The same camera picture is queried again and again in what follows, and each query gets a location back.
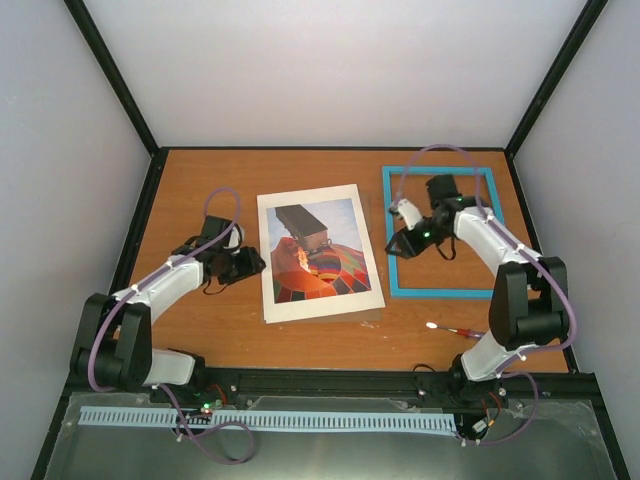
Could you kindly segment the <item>blue wooden photo frame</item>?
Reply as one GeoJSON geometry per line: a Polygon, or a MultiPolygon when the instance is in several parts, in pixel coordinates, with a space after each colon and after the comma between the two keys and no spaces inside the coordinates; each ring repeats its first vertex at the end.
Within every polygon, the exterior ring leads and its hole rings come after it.
{"type": "MultiPolygon", "coordinates": [[[[392,176],[400,175],[404,171],[402,166],[382,167],[382,188],[384,205],[389,206],[394,199],[392,192],[392,176]]],[[[433,176],[439,174],[452,174],[454,176],[475,176],[480,175],[486,182],[489,199],[493,207],[495,217],[500,222],[504,222],[504,215],[497,191],[497,185],[490,167],[460,166],[414,166],[409,169],[410,175],[433,176]]],[[[490,300],[492,289],[451,289],[451,288],[404,288],[399,285],[398,257],[388,257],[388,281],[390,295],[393,298],[405,299],[468,299],[468,300],[490,300]]]]}

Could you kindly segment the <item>red purple handled screwdriver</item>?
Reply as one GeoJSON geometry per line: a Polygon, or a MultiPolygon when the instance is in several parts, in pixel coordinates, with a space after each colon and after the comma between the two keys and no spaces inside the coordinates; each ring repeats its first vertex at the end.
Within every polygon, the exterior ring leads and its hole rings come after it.
{"type": "Polygon", "coordinates": [[[480,338],[482,338],[484,336],[484,333],[480,332],[480,331],[475,331],[475,330],[470,330],[470,329],[463,329],[463,328],[456,328],[456,327],[448,327],[448,326],[443,326],[443,325],[436,324],[434,322],[426,322],[425,326],[428,329],[447,331],[449,333],[453,333],[453,334],[462,336],[464,338],[480,339],[480,338]]]}

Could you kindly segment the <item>hot air balloon photo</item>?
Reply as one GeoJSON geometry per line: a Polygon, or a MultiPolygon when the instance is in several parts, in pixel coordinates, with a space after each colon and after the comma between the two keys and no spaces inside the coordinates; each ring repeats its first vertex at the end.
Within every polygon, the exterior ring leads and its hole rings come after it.
{"type": "Polygon", "coordinates": [[[275,303],[371,290],[350,198],[271,207],[266,213],[275,303]]]}

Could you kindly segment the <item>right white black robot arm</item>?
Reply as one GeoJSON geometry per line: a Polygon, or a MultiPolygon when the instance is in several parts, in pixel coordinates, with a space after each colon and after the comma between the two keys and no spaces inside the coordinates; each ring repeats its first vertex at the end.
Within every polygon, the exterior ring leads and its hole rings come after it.
{"type": "Polygon", "coordinates": [[[406,198],[393,200],[388,211],[404,225],[385,251],[412,259],[429,247],[461,241],[493,275],[488,330],[455,357],[448,371],[451,398],[470,404],[494,391],[514,361],[536,350],[563,348],[572,339],[576,320],[568,302],[566,266],[521,243],[480,195],[463,195],[452,175],[434,176],[426,191],[428,216],[406,198]]]}

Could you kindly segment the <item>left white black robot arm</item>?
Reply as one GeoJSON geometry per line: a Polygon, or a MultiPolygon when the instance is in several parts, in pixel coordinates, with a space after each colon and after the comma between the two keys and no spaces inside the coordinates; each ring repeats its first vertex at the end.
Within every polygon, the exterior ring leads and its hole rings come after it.
{"type": "Polygon", "coordinates": [[[98,392],[166,384],[186,402],[201,400],[208,390],[208,378],[200,372],[204,359],[154,348],[152,326],[178,300],[213,280],[227,287],[262,273],[265,261],[243,241],[237,223],[208,215],[198,235],[138,283],[111,295],[91,295],[81,313],[70,374],[98,392]]]}

